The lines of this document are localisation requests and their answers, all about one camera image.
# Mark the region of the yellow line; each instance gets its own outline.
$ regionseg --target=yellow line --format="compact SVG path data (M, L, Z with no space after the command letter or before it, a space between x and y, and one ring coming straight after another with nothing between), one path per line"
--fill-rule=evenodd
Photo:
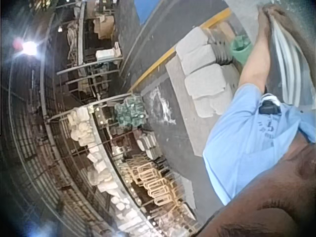
M200 27L202 28L210 28L211 26L215 25L216 23L226 19L231 15L232 11L229 8L217 13L212 18L205 21ZM174 46L169 49L163 56L161 56L154 64L152 64L141 76L140 78L134 83L134 85L128 90L131 92L135 89L153 70L155 70L160 64L162 64L166 59L173 55L175 52Z

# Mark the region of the bright light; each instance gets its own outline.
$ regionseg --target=bright light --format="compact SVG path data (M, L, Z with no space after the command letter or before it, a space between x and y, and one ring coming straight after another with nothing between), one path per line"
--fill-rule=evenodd
M22 44L23 53L28 55L36 55L37 54L37 45L32 41L28 41Z

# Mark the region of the green container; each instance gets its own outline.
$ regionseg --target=green container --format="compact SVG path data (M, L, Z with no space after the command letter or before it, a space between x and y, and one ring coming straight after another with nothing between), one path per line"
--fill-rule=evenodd
M232 56L240 62L242 65L245 65L247 59L252 51L252 44L249 38L246 35L236 36L235 39L231 42L230 51Z

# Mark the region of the blue panel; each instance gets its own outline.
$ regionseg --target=blue panel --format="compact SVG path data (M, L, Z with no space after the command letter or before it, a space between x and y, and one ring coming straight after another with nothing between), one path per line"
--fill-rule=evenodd
M140 24L144 24L160 0L134 0Z

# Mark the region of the man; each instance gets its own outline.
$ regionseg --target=man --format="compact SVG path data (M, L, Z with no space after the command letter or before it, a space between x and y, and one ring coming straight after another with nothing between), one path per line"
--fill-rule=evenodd
M259 32L238 90L208 138L203 158L225 206L198 236L296 236L315 217L315 113L262 94L270 70L270 23Z

